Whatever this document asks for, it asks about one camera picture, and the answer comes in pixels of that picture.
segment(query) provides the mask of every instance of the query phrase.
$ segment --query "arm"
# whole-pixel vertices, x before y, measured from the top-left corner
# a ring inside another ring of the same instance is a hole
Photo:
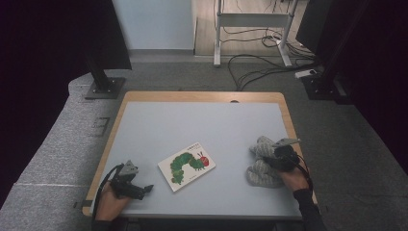
[[[92,221],[92,231],[109,230],[112,220],[122,212],[123,208],[125,208],[131,200],[132,198],[127,196],[117,198],[108,181],[101,193],[95,220]]]
[[[299,210],[302,214],[306,231],[327,230],[319,210],[313,202],[312,192],[309,190],[309,185],[303,173],[295,167],[290,172],[279,171],[279,175],[282,177],[285,185],[293,192],[293,197],[299,203]]]

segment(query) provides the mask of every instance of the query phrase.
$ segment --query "metal desk frame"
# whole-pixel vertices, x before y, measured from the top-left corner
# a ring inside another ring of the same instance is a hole
[[[285,50],[286,40],[292,26],[294,11],[297,1],[293,0],[291,10],[288,13],[222,13],[221,4],[223,0],[217,0],[217,34],[214,50],[214,66],[220,66],[221,43],[219,40],[220,28],[222,27],[279,27],[284,28],[281,40],[277,42],[279,52],[285,66],[292,66],[288,53]]]

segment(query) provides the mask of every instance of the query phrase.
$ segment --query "power strip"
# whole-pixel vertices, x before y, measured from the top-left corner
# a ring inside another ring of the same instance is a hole
[[[294,74],[294,78],[298,79],[298,78],[307,77],[307,76],[316,75],[316,74],[317,72],[313,69],[303,70],[303,71],[296,72]]]

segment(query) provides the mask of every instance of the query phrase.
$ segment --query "sleeve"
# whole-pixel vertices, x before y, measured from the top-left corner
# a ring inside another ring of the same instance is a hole
[[[105,220],[93,220],[92,231],[108,231],[111,226],[110,221]]]
[[[321,219],[319,209],[313,203],[312,192],[309,190],[298,190],[293,192],[293,197],[299,203],[299,210],[303,217],[306,231],[325,231],[326,226]]]

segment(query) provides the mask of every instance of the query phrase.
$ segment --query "hand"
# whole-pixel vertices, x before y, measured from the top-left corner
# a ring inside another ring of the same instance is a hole
[[[300,165],[306,169],[306,166],[304,166],[303,163],[300,163]],[[292,192],[309,189],[309,184],[307,183],[305,176],[299,168],[295,167],[290,172],[278,171],[278,173],[282,177],[282,180],[285,182],[285,185],[290,190],[292,190]]]
[[[98,210],[95,220],[112,221],[116,218],[132,200],[131,197],[117,198],[111,187],[111,182],[107,182],[102,190],[99,200]]]

